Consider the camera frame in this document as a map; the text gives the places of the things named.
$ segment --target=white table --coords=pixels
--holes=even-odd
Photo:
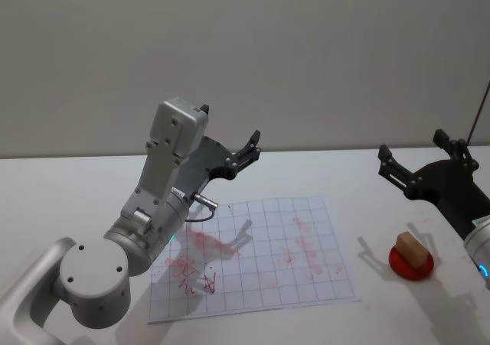
[[[490,148],[473,148],[482,169],[475,174],[490,193]],[[446,158],[439,149],[400,149],[395,158],[416,170]],[[28,262],[32,249],[70,236],[78,242],[102,236],[136,185],[144,157],[58,158],[0,161],[0,269]],[[264,311],[147,325],[149,272],[132,278],[128,314],[105,330],[79,325],[59,303],[46,328],[70,345],[118,344],[461,344],[490,343],[490,292],[439,212],[412,202],[378,176],[377,150],[263,153],[235,181],[214,181],[206,196],[221,203],[263,197],[325,195],[344,246],[354,288],[350,304]],[[378,273],[358,257],[362,237],[379,259],[397,234],[413,223],[433,235],[442,263],[427,282]]]

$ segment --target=white wall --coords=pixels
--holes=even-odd
[[[143,152],[155,107],[232,148],[466,137],[490,0],[0,0],[0,157]],[[481,142],[490,142],[480,137]]]

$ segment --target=cable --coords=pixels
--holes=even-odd
[[[211,211],[211,215],[204,219],[187,219],[186,223],[203,223],[204,221],[211,220],[214,217],[214,210]]]
[[[483,106],[485,105],[485,101],[487,100],[489,90],[490,90],[490,80],[488,80],[487,90],[485,91],[485,94],[483,95],[482,103],[480,104],[480,108],[478,109],[478,112],[476,113],[476,118],[475,118],[475,121],[473,122],[472,130],[469,132],[468,140],[466,140],[466,146],[469,146],[469,142],[472,140],[472,136],[473,136],[473,132],[475,131],[476,123],[478,122],[478,120],[480,118],[480,114],[482,113],[482,109],[483,109]]]

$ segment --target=grid paper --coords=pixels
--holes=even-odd
[[[175,234],[152,265],[149,322],[353,300],[323,198],[255,200]]]

